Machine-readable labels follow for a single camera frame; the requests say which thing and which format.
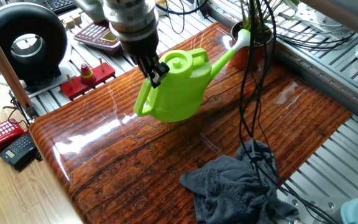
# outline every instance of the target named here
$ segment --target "keyboard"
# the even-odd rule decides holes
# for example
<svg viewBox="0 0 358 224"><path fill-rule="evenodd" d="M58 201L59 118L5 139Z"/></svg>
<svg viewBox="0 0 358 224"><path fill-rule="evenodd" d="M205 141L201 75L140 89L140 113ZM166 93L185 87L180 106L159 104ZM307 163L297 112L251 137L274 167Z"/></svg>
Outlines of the keyboard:
<svg viewBox="0 0 358 224"><path fill-rule="evenodd" d="M32 2L43 5L50 9L56 15L63 14L69 10L75 9L73 0L24 0L25 2Z"/></svg>

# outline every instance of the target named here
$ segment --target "watering can spout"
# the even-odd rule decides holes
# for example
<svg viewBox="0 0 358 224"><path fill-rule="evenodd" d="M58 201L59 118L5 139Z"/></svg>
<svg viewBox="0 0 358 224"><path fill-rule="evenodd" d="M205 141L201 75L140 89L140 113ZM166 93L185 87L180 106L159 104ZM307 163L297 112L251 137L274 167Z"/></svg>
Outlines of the watering can spout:
<svg viewBox="0 0 358 224"><path fill-rule="evenodd" d="M234 56L234 54L243 47L248 47L250 45L250 32L245 29L239 31L238 39L236 44L234 44L230 50L228 50L217 62L212 66L211 70L211 79L212 81L215 76L222 70L223 66L228 63L228 61Z"/></svg>

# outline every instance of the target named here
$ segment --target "wood grain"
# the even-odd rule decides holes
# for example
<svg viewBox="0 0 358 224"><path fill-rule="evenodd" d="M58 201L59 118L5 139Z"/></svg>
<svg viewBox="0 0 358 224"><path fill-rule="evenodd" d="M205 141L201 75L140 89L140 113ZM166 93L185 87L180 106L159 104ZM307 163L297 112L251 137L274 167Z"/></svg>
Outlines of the wood grain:
<svg viewBox="0 0 358 224"><path fill-rule="evenodd" d="M174 49L202 47L215 62L228 39L228 30L215 23ZM195 223L192 193L178 179L218 156L235 155L242 76L226 65L196 115L162 123L134 114L144 79L134 69L37 119L30 133L84 222ZM254 87L249 78L246 97ZM260 123L285 179L351 115L277 63L261 100ZM259 127L255 138L265 142Z"/></svg>

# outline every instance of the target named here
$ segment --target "red wooden toy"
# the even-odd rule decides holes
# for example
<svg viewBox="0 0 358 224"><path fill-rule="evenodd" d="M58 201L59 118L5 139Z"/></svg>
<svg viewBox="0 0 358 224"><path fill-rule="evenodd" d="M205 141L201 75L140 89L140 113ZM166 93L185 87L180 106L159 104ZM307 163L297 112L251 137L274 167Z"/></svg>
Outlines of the red wooden toy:
<svg viewBox="0 0 358 224"><path fill-rule="evenodd" d="M97 66L92 70L84 63L81 65L81 75L72 80L68 76L68 82L62 84L60 89L67 97L69 97L69 99L73 99L114 76L115 73L116 71L106 62L101 63L100 66Z"/></svg>

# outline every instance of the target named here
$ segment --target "plant pot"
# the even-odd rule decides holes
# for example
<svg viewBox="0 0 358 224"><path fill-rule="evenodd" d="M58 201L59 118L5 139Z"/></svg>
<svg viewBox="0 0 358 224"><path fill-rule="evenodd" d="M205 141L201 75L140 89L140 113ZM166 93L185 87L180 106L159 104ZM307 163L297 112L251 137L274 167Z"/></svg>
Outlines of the plant pot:
<svg viewBox="0 0 358 224"><path fill-rule="evenodd" d="M239 22L231 28L232 46L236 43L237 34L240 31L241 24L242 22ZM269 41L267 42L267 53L270 55L273 49L273 41L272 41L273 37L271 32L268 32L266 34L270 36ZM238 50L236 54L234 54L230 62L236 68L240 70L245 70L248 64L248 56L249 56L249 47L243 47L240 50ZM264 58L265 58L264 45L254 47L254 61L252 62L251 69L257 70L259 66L263 67Z"/></svg>

